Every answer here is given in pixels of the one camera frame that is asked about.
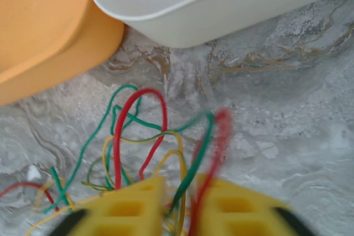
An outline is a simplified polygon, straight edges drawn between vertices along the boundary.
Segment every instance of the gray marble countertop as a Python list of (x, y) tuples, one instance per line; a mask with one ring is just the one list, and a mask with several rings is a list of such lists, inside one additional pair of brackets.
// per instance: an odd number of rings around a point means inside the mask
[[(352, 235), (353, 29), (354, 0), (318, 1), (192, 49), (161, 47), (128, 29), (122, 47), (105, 64), (0, 107), (1, 190), (25, 180), (45, 183), (52, 165), (67, 179), (110, 96), (131, 83), (164, 93), (169, 127), (205, 108), (230, 107), (235, 134), (221, 176), (290, 203), (320, 235)], [(124, 104), (130, 94), (122, 92), (116, 102)], [(154, 97), (144, 97), (140, 116), (161, 121)], [(204, 126), (183, 134), (188, 158)], [(107, 121), (85, 153), (69, 189), (74, 200), (95, 194), (81, 181), (100, 156), (109, 127)], [(124, 135), (139, 139), (155, 133), (132, 124)], [(122, 163), (132, 176), (149, 147), (122, 146)], [(153, 164), (172, 148), (175, 139), (165, 138)], [(147, 175), (153, 169), (151, 165)], [(95, 168), (94, 179), (102, 181), (102, 173), (100, 166)], [(162, 174), (177, 184), (178, 162), (171, 160)], [(2, 235), (24, 235), (45, 217), (32, 213), (35, 193), (20, 188), (1, 198)], [(52, 193), (58, 194), (55, 188)], [(41, 209), (45, 206), (48, 201), (43, 200)], [(32, 235), (45, 235), (51, 226), (48, 222)]]

